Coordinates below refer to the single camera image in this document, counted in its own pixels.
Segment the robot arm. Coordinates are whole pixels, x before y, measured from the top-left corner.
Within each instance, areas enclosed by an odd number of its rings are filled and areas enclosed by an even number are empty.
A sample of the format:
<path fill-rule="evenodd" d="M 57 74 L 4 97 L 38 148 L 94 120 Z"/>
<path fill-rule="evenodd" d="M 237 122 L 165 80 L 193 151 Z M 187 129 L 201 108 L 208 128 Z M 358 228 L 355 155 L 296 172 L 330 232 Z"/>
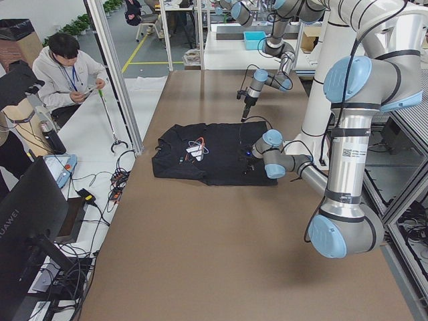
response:
<path fill-rule="evenodd" d="M 318 253 L 343 258 L 378 247 L 384 227 L 373 210 L 360 202 L 371 121 L 377 112 L 409 108 L 422 100 L 420 52 L 427 8 L 406 1 L 276 1 L 281 17 L 317 17 L 331 10 L 356 34 L 355 53 L 328 70 L 323 93 L 335 117 L 327 176 L 310 155 L 282 154 L 282 135 L 267 131 L 254 145 L 271 179 L 296 171 L 324 189 L 306 235 Z"/>
<path fill-rule="evenodd" d="M 265 85 L 283 92 L 292 89 L 292 81 L 288 74 L 295 62 L 296 53 L 284 39 L 286 27 L 291 18 L 299 17 L 304 23 L 314 23 L 322 17 L 325 9 L 325 6 L 314 1 L 276 1 L 274 3 L 274 12 L 270 14 L 273 22 L 272 32 L 257 44 L 257 49 L 266 56 L 279 58 L 280 66 L 274 74 L 261 68 L 256 69 L 249 87 L 237 92 L 237 98 L 245 95 L 242 121 L 247 119 L 250 108 L 257 102 Z"/>

